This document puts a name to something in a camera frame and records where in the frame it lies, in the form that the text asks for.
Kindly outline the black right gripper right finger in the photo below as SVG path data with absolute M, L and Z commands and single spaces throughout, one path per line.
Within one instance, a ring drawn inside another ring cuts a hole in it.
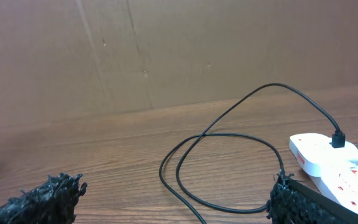
M 358 224 L 358 214 L 279 174 L 266 203 L 273 224 Z

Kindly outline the white charger adapter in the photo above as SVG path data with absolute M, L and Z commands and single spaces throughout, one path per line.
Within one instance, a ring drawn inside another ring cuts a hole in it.
M 289 148 L 301 168 L 312 177 L 321 177 L 332 167 L 358 166 L 358 148 L 353 143 L 345 141 L 343 147 L 334 148 L 332 138 L 323 134 L 292 135 Z

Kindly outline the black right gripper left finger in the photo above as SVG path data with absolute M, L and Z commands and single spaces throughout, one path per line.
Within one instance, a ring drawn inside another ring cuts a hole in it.
M 48 176 L 42 185 L 10 198 L 0 207 L 0 224 L 72 224 L 75 207 L 86 193 L 81 174 Z

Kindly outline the white power strip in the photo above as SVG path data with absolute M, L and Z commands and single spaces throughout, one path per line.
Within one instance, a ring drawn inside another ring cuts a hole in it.
M 358 214 L 358 166 L 325 169 L 311 180 L 322 195 Z

